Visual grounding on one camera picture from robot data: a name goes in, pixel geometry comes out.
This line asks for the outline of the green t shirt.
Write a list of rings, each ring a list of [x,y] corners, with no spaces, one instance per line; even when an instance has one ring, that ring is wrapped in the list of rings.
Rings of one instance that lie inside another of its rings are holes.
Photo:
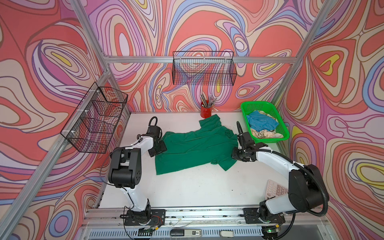
[[[222,125],[218,115],[200,120],[200,129],[188,133],[166,132],[162,138],[167,150],[155,157],[157,175],[178,172],[201,165],[219,165],[229,170],[238,147],[237,135]]]

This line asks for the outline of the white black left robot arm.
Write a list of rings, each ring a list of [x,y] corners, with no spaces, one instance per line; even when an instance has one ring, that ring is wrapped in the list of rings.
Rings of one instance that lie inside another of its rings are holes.
[[[147,132],[125,147],[118,147],[110,154],[110,167],[106,179],[102,208],[123,208],[124,226],[160,226],[164,212],[152,213],[150,200],[138,187],[142,175],[142,156],[155,157],[167,150],[162,140],[163,132],[158,118],[152,117]]]

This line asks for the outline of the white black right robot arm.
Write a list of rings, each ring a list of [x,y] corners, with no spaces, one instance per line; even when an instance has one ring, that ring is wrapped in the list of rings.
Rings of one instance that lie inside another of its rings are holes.
[[[255,143],[249,132],[244,132],[237,122],[239,147],[234,147],[232,158],[250,163],[268,165],[288,181],[288,192],[260,202],[253,213],[245,218],[255,218],[260,223],[270,223],[283,218],[283,214],[309,213],[323,217],[329,209],[329,193],[320,170],[315,165],[303,165],[276,152],[264,143]]]

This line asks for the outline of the beige patterned t shirt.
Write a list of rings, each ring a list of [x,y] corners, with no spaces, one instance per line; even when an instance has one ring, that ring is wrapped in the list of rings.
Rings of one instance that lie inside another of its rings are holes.
[[[251,129],[251,133],[254,137],[256,137],[257,139],[282,139],[284,136],[280,133],[277,133],[276,129],[274,131],[267,131],[267,130],[263,130],[261,132],[257,132],[253,129]]]

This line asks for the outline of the teal blue t shirt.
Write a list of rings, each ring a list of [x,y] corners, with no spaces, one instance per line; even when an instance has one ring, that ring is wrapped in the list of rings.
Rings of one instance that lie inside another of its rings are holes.
[[[274,131],[279,122],[266,115],[261,113],[260,111],[253,111],[252,113],[246,115],[246,119],[251,129],[261,132],[263,130]]]

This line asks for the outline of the green plastic basket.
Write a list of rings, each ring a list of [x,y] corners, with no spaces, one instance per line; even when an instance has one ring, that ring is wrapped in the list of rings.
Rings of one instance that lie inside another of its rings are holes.
[[[272,103],[243,102],[241,111],[247,131],[256,143],[274,144],[289,139],[289,130]]]

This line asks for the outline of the pink calculator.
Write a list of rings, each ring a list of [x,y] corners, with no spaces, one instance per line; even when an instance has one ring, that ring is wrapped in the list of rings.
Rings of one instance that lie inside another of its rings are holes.
[[[288,193],[288,189],[275,181],[268,180],[265,190],[265,200],[279,197]]]

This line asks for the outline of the red utensil cup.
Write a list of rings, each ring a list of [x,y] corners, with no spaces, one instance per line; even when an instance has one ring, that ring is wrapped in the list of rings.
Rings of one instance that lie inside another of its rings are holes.
[[[212,108],[206,108],[206,106],[202,103],[200,116],[203,119],[207,119],[207,118],[211,117],[212,116]]]

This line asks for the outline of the metal utensils in cup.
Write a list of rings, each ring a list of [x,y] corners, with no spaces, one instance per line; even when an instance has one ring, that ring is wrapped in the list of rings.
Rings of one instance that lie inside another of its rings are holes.
[[[215,98],[213,95],[207,96],[205,93],[200,94],[200,99],[202,107],[206,109],[212,108],[217,100],[217,98]]]

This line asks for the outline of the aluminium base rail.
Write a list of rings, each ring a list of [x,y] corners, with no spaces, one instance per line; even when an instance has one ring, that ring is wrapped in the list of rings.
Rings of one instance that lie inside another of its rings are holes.
[[[249,223],[243,206],[165,208],[161,226],[150,232],[143,226],[125,226],[123,209],[92,209],[76,240],[263,240],[274,235],[283,240],[335,240],[330,222],[324,217],[285,215],[285,222]]]

